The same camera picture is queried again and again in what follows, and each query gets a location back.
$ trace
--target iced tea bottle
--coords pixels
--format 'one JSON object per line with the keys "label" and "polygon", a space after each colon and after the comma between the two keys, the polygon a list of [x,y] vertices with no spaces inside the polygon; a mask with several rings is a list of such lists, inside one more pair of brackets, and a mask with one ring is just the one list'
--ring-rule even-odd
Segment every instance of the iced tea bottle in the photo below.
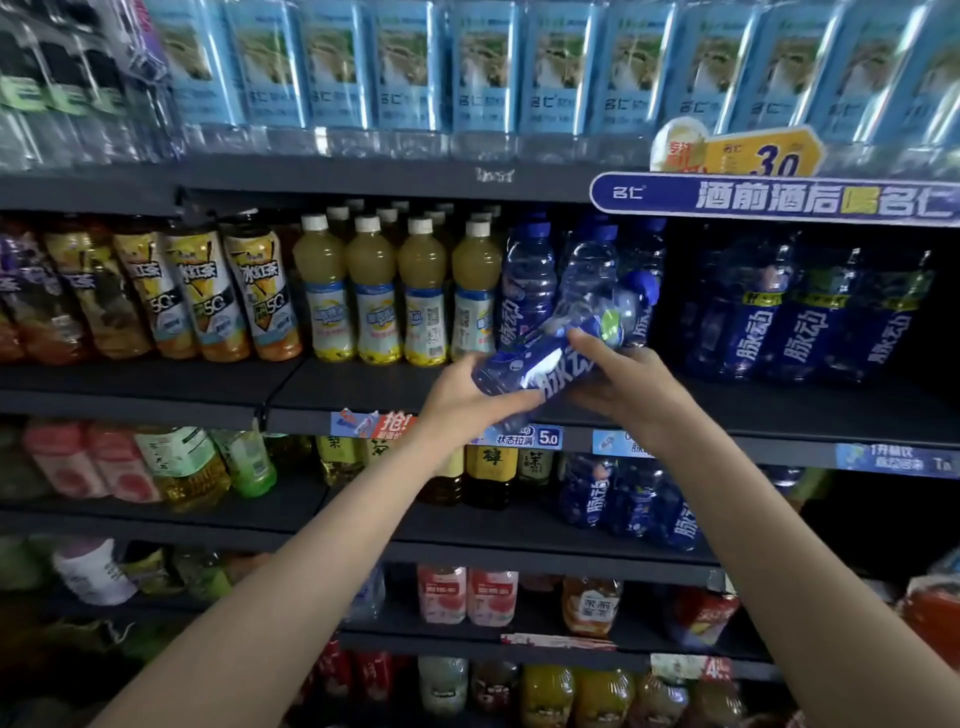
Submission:
{"label": "iced tea bottle", "polygon": [[201,427],[142,425],[133,439],[175,511],[213,506],[230,489],[227,467]]}
{"label": "iced tea bottle", "polygon": [[500,282],[503,254],[490,237],[490,223],[471,220],[467,236],[453,251],[453,339],[450,353],[456,361],[465,352],[493,353],[493,306]]}
{"label": "iced tea bottle", "polygon": [[432,234],[429,218],[412,217],[410,237],[397,255],[406,292],[407,334],[404,354],[419,367],[446,363],[444,279],[446,250]]}
{"label": "iced tea bottle", "polygon": [[464,502],[502,511],[510,505],[511,480],[516,475],[516,448],[467,445]]}
{"label": "iced tea bottle", "polygon": [[43,238],[47,252],[77,295],[97,350],[110,359],[133,359],[150,351],[154,342],[113,253],[110,232],[72,217],[54,229]]}
{"label": "iced tea bottle", "polygon": [[358,350],[368,364],[393,364],[401,357],[396,326],[396,256],[380,234],[380,218],[358,217],[347,245],[347,267],[356,290]]}
{"label": "iced tea bottle", "polygon": [[286,361],[303,352],[280,239],[253,214],[224,225],[227,253],[243,292],[253,345],[261,359]]}
{"label": "iced tea bottle", "polygon": [[133,217],[113,235],[113,247],[133,281],[147,312],[156,348],[168,359],[192,359],[200,353],[185,301],[173,266],[166,255],[166,228],[162,221]]}
{"label": "iced tea bottle", "polygon": [[460,502],[464,480],[464,449],[456,448],[437,473],[420,489],[417,500],[434,505]]}
{"label": "iced tea bottle", "polygon": [[313,353],[322,361],[347,361],[357,353],[347,296],[347,246],[331,234],[325,215],[303,215],[303,237],[294,260],[310,307]]}
{"label": "iced tea bottle", "polygon": [[207,361],[246,359],[250,334],[216,228],[174,226],[169,240],[167,254],[192,306],[200,353]]}
{"label": "iced tea bottle", "polygon": [[358,437],[318,435],[317,449],[330,488],[347,485],[364,469],[364,444]]}
{"label": "iced tea bottle", "polygon": [[380,231],[383,236],[399,249],[406,239],[406,233],[400,227],[399,213],[392,207],[378,207],[376,216],[380,218]]}
{"label": "iced tea bottle", "polygon": [[345,243],[348,243],[354,235],[353,223],[350,221],[350,208],[346,205],[331,205],[326,209],[326,223],[330,226],[330,232]]}

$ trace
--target bottle cap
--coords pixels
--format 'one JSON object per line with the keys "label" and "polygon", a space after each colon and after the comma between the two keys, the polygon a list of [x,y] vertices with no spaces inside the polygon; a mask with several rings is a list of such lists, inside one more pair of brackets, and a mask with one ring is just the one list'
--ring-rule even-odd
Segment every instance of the bottle cap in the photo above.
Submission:
{"label": "bottle cap", "polygon": [[326,215],[303,215],[300,224],[306,231],[325,231]]}
{"label": "bottle cap", "polygon": [[326,209],[326,217],[328,220],[336,220],[337,222],[345,222],[350,219],[350,208],[346,206],[333,206],[331,205]]}
{"label": "bottle cap", "polygon": [[470,220],[467,223],[467,237],[490,237],[490,221]]}
{"label": "bottle cap", "polygon": [[399,212],[393,207],[378,207],[376,209],[376,216],[380,218],[380,222],[395,223],[398,215]]}
{"label": "bottle cap", "polygon": [[433,232],[433,220],[429,217],[411,217],[407,220],[407,231],[411,235],[429,235]]}
{"label": "bottle cap", "polygon": [[358,217],[354,224],[357,227],[357,232],[380,232],[380,218],[376,215]]}
{"label": "bottle cap", "polygon": [[550,237],[550,223],[527,223],[526,237]]}
{"label": "bottle cap", "polygon": [[616,225],[598,225],[593,229],[593,239],[601,243],[609,243],[616,240]]}
{"label": "bottle cap", "polygon": [[650,271],[631,271],[620,279],[620,285],[646,296],[650,305],[657,305],[660,300],[660,280]]}

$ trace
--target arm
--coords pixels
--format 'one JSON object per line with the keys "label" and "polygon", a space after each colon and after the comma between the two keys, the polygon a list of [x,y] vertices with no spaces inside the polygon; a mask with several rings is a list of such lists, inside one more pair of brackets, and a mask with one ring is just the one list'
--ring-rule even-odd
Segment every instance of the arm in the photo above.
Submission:
{"label": "arm", "polygon": [[417,423],[270,562],[195,620],[93,728],[272,728],[340,623],[420,487],[454,450],[541,402],[487,397],[475,357],[447,368]]}
{"label": "arm", "polygon": [[960,679],[830,550],[649,350],[570,335],[607,377],[575,399],[680,485],[811,725],[960,726]]}

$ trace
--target hand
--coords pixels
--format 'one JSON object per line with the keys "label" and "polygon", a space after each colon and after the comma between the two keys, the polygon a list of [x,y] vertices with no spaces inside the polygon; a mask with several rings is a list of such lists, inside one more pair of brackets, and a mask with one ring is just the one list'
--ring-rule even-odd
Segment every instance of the hand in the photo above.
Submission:
{"label": "hand", "polygon": [[420,410],[418,426],[430,426],[444,438],[449,449],[465,445],[517,412],[526,412],[543,403],[539,390],[521,390],[509,395],[485,395],[473,383],[470,373],[484,356],[468,352],[460,361],[447,367],[434,383]]}
{"label": "hand", "polygon": [[653,350],[631,348],[618,353],[600,339],[572,328],[570,344],[592,359],[601,372],[570,388],[570,398],[609,417],[629,431],[644,449],[660,457],[673,439],[672,425],[700,407]]}

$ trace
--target yellow juice bottle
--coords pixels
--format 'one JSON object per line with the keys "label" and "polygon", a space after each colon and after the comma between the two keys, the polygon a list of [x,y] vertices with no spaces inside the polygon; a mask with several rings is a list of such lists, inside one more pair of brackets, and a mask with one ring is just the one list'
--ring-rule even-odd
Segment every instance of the yellow juice bottle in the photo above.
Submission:
{"label": "yellow juice bottle", "polygon": [[454,361],[464,352],[494,351],[493,305],[502,263],[503,254],[490,237],[490,223],[470,220],[467,236],[453,251],[457,288],[450,353]]}
{"label": "yellow juice bottle", "polygon": [[400,278],[406,289],[407,335],[404,354],[419,367],[446,362],[444,279],[446,250],[433,236],[430,218],[412,217],[410,237],[397,255]]}
{"label": "yellow juice bottle", "polygon": [[403,245],[406,235],[400,229],[400,213],[393,207],[378,207],[376,216],[380,218],[380,231],[383,236],[394,244],[395,248]]}
{"label": "yellow juice bottle", "polygon": [[303,215],[303,237],[294,260],[303,278],[313,353],[323,361],[347,361],[357,353],[347,297],[347,246],[331,234],[325,215]]}
{"label": "yellow juice bottle", "polygon": [[330,232],[345,243],[353,238],[353,223],[350,221],[350,208],[346,205],[331,205],[326,209],[326,222]]}
{"label": "yellow juice bottle", "polygon": [[380,234],[378,217],[358,217],[356,228],[347,245],[347,268],[357,295],[357,348],[368,364],[393,364],[402,356],[396,327],[394,246]]}

